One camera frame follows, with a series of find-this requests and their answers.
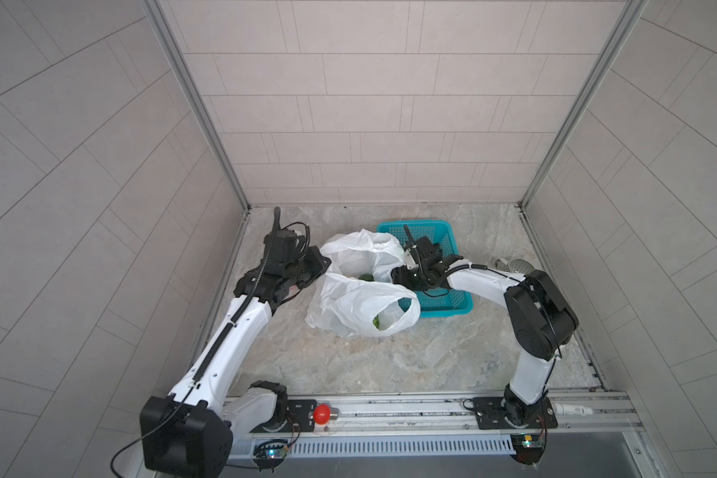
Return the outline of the white plastic bag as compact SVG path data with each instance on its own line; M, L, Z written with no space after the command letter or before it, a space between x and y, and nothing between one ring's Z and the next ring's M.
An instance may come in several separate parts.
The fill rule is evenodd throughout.
M390 278L394 268L404 265L396 237L362 229L333 236L320 252L332 264L316 282L306 314L310 327L344 338L386 338L416 325L416 294ZM374 282L360 280L362 274L374 275Z

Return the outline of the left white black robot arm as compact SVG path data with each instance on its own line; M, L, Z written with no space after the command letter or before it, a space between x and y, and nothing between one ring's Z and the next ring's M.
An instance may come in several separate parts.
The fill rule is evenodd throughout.
M139 415L145 468L173 477L217 477L233 442L258 427L291 424L286 386L258 380L228 402L227 392L255 339L277 309L322 277L331 261L310 243L310 229L274 225L260 264L236 284L220 328L164 398Z

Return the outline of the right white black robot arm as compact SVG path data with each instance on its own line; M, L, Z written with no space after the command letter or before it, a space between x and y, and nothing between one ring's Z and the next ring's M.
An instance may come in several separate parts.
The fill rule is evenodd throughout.
M544 422L549 379L579 326L559 287L542 270L499 271L457 254L446 255L428 237L414 236L408 225L404 233L406 264L392 270L392 282L424 294L437 289L463 291L504 307L521 347L501 402L504 419L515 428Z

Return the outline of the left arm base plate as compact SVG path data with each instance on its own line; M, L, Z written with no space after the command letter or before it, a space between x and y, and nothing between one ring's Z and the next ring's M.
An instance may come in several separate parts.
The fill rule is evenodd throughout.
M293 424L298 424L302 432L315 429L314 411L316 400L288 400L285 417L281 422L264 423L255 427L253 433L291 433Z

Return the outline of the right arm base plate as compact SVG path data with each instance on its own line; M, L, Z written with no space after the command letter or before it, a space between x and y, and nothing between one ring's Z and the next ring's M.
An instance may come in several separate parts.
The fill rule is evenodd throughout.
M502 402L503 398L486 396L471 400L472 412L480 430L506 429L516 432L519 429L555 429L559 426L551 400L545 396L537 404L529 406L529 411L519 424L513 423Z

